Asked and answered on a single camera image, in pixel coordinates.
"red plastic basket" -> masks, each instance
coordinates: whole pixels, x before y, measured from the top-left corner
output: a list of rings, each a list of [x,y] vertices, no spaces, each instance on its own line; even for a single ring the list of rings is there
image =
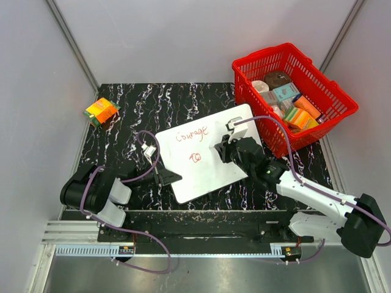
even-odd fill
[[[251,86],[254,80],[263,80],[270,71],[284,71],[292,79],[299,91],[321,112],[324,123],[293,134],[285,125],[292,150],[298,150],[325,136],[345,117],[355,113],[359,106],[335,81],[328,80],[306,57],[291,43],[270,47],[254,52],[232,63],[235,72],[235,101],[238,104],[250,104],[254,115],[267,115],[282,120],[265,103]],[[257,120],[258,131],[276,157],[288,153],[283,132],[271,120]]]

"marble surface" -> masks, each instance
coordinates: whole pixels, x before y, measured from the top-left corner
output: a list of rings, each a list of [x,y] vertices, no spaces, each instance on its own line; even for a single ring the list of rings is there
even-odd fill
[[[105,165],[121,170],[134,160],[140,171],[149,167],[136,141],[140,130],[153,133],[235,106],[234,85],[210,84],[103,84],[99,97],[121,109],[101,128],[90,126],[80,163]],[[264,144],[265,153],[273,157]],[[288,159],[279,159],[289,165]],[[294,152],[298,173],[326,187],[330,176],[319,142]],[[151,210],[275,210],[306,209],[307,206],[272,192],[261,192],[249,179],[225,186],[186,204],[178,204],[170,186],[146,184],[133,189],[129,209]]]

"word courage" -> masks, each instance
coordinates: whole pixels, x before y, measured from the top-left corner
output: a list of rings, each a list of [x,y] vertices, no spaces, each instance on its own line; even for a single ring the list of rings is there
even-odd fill
[[[202,128],[199,128],[196,131],[190,132],[189,134],[181,134],[178,132],[177,136],[175,137],[177,141],[181,142],[182,140],[186,139],[193,139],[195,137],[200,137],[200,142],[203,140],[204,136],[207,136],[209,132],[206,132],[207,126],[203,126]]]

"red handwriting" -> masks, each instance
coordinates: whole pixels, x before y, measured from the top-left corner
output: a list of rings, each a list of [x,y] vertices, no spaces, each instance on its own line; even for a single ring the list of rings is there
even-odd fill
[[[200,137],[200,142],[203,140],[204,136],[207,136],[209,132],[206,132],[207,126],[202,126],[202,128],[199,128],[196,131],[189,132],[188,134],[181,134],[180,132],[177,133],[177,136],[175,136],[175,139],[179,142],[186,140],[186,139],[193,139],[194,137]]]
[[[194,163],[201,161],[201,155],[199,153],[192,153],[189,160],[193,160]]]

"orange box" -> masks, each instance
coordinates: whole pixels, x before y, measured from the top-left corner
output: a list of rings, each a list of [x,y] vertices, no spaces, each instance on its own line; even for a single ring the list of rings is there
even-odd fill
[[[90,123],[94,125],[94,127],[98,127],[117,113],[119,109],[121,108],[116,103],[110,102],[105,98],[100,98],[89,106],[83,114],[90,120]]]

